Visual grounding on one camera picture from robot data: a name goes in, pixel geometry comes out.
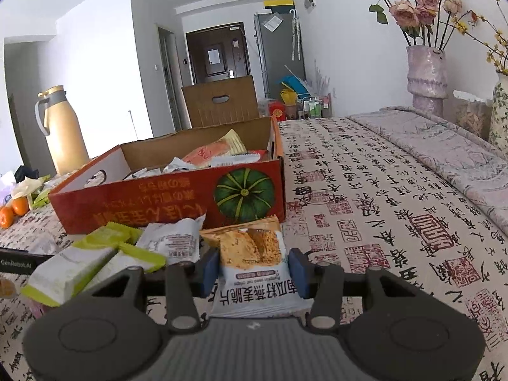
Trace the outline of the oat crisp snack packet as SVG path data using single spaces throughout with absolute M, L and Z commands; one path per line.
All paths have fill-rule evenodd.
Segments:
M 276 216 L 200 232 L 220 250 L 212 318 L 274 318 L 308 310 L 290 277 L 288 250 Z

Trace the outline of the white snack packet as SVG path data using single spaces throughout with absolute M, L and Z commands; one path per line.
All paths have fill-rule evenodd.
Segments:
M 183 218 L 174 224 L 148 224 L 136 246 L 166 258 L 166 264 L 197 262 L 200 259 L 200 230 L 206 219 Z
M 225 167 L 239 164 L 253 164 L 261 160 L 262 155 L 259 153 L 247 153 L 235 156 L 218 156 L 210 160 L 210 167 Z

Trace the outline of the white snack packet on table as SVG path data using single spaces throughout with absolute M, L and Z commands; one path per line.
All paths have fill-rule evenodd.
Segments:
M 166 264 L 197 262 L 200 259 L 200 230 L 206 219 L 183 218 L 174 224 L 148 224 L 136 246 L 166 258 Z

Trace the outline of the green snack packet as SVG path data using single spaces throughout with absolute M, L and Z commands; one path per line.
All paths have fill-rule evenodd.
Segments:
M 166 258 L 155 252 L 131 244 L 120 244 L 117 253 L 97 272 L 84 290 L 89 290 L 126 268 L 140 267 L 145 273 L 160 270 L 166 265 Z
M 21 294 L 49 307 L 64 304 L 82 291 L 130 239 L 131 233 L 123 225 L 98 228 L 36 267 Z

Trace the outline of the orange tangerine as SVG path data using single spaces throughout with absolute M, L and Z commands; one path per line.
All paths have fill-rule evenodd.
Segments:
M 22 217 L 30 211 L 28 198 L 22 196 L 11 200 L 11 207 L 15 215 Z

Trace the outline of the green packet near thermos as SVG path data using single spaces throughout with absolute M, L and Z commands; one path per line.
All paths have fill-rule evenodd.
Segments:
M 39 209 L 50 203 L 49 194 L 52 191 L 51 188 L 44 188 L 38 193 L 34 193 L 30 196 L 32 199 L 29 203 L 30 209 Z

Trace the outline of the calligraphy print tablecloth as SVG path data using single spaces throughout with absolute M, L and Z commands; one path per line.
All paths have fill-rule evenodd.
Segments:
M 285 243 L 315 262 L 384 267 L 467 314 L 507 377 L 507 231 L 415 157 L 350 118 L 280 126 Z

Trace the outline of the white packet in box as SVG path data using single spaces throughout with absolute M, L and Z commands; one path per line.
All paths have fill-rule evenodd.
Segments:
M 162 173 L 169 174 L 177 171 L 187 171 L 187 170 L 198 170 L 198 167 L 194 164 L 184 162 L 184 160 L 178 157 L 174 157 L 172 161 L 164 167 Z

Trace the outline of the red orange cardboard box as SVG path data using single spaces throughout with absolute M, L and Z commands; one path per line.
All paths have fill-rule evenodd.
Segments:
M 230 130 L 247 150 L 261 152 L 259 161 L 133 177 L 142 169 L 163 169 Z M 75 235 L 109 221 L 138 227 L 203 216 L 214 228 L 269 216 L 284 220 L 280 131 L 275 120 L 264 117 L 120 144 L 60 183 L 49 200 L 65 231 Z

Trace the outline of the orange long snack packet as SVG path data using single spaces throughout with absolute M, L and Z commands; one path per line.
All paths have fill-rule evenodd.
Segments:
M 207 167 L 213 157 L 226 155 L 229 151 L 230 146 L 225 140 L 217 140 L 194 149 L 183 161 L 196 167 Z

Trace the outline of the pale yellow snack packet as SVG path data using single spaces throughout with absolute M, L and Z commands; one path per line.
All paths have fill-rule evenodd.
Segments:
M 221 137 L 218 143 L 220 144 L 220 156 L 237 156 L 247 153 L 243 141 L 233 129 Z

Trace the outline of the yellow thermos jug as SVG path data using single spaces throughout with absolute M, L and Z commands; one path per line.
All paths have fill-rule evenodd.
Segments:
M 58 175 L 79 170 L 90 161 L 77 115 L 63 85 L 38 93 L 34 114 Z

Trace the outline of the metal trolley with bottles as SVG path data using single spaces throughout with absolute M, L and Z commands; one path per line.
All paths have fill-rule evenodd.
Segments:
M 299 120 L 331 117 L 331 95 L 299 97 L 296 101 Z

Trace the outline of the red gift box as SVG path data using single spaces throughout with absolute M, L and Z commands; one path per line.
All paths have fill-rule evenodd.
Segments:
M 277 121 L 281 122 L 287 119 L 286 107 L 283 102 L 273 100 L 269 102 L 268 107 L 270 115 Z

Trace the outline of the folded grey patterned cloth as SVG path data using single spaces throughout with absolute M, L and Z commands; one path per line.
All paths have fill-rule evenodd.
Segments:
M 382 108 L 350 119 L 415 157 L 507 231 L 507 158 L 495 147 L 415 108 Z

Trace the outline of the pink textured vase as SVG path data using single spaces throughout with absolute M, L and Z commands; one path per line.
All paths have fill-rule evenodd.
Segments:
M 448 98 L 448 74 L 445 52 L 430 46 L 408 46 L 407 90 L 412 106 L 418 110 L 443 116 Z

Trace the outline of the dark brown entrance door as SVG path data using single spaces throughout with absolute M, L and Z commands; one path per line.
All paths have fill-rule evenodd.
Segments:
M 243 23 L 186 33 L 194 84 L 251 74 Z

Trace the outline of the floral ceramic vase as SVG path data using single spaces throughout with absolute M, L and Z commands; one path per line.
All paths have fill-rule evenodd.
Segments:
M 492 113 L 489 143 L 504 155 L 508 151 L 508 76 L 498 73 L 498 82 L 492 92 Z

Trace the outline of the grey refrigerator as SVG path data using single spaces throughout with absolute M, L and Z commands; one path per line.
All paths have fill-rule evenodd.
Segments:
M 280 99 L 281 81 L 294 74 L 306 79 L 303 53 L 297 53 L 292 14 L 254 15 L 257 47 L 264 82 L 264 96 Z

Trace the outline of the dried pink rose bouquet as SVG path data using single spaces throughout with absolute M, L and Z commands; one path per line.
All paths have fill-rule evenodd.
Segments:
M 481 16 L 465 10 L 462 0 L 380 0 L 369 6 L 380 24 L 392 18 L 408 46 L 444 50 L 454 33 L 465 35 Z

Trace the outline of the yellow box on refrigerator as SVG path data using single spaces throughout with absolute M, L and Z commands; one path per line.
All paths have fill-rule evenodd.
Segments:
M 264 7 L 293 6 L 294 0 L 264 0 Z

